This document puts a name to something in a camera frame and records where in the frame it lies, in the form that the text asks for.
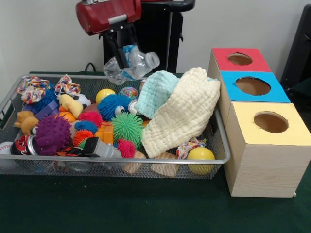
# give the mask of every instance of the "purple spiky ball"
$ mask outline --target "purple spiky ball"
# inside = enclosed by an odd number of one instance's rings
[[[37,124],[35,139],[39,155],[56,155],[71,143],[70,123],[64,116],[46,116]]]

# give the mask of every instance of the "green tablecloth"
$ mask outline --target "green tablecloth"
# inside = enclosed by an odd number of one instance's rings
[[[223,168],[212,180],[2,175],[0,184],[3,233],[311,232],[310,166],[290,199],[230,197]]]

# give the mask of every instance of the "metal mesh basket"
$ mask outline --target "metal mesh basket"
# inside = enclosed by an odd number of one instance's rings
[[[62,77],[46,74],[36,76],[53,84]],[[82,93],[92,99],[95,99],[96,94],[103,88],[110,88],[118,93],[126,86],[138,90],[140,85],[140,81],[114,85],[103,76],[71,77],[73,82],[81,85]],[[21,81],[20,77],[0,105],[0,143],[13,142],[21,135],[20,130],[13,127],[17,112],[21,111],[23,106],[20,95],[15,92]],[[4,154],[0,155],[0,174],[211,179],[220,166],[230,159],[229,145],[218,107],[215,108],[214,115],[201,137],[207,138],[207,148],[214,153],[215,160],[105,159]],[[144,148],[140,152],[146,155]],[[175,154],[176,149],[168,152]]]

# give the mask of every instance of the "plastic bottle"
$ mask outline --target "plastic bottle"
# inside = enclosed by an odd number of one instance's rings
[[[143,77],[158,67],[160,59],[155,52],[147,54],[139,51],[136,45],[123,47],[129,68],[120,69],[117,59],[111,58],[104,65],[104,73],[114,84],[123,84],[125,81],[143,79]]]

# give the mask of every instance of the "black cable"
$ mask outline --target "black cable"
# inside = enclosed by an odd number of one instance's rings
[[[87,72],[88,67],[89,67],[90,65],[93,67],[93,71],[96,72],[96,68],[95,68],[94,64],[91,63],[91,62],[89,62],[89,63],[87,64],[86,68],[84,69],[84,72]]]

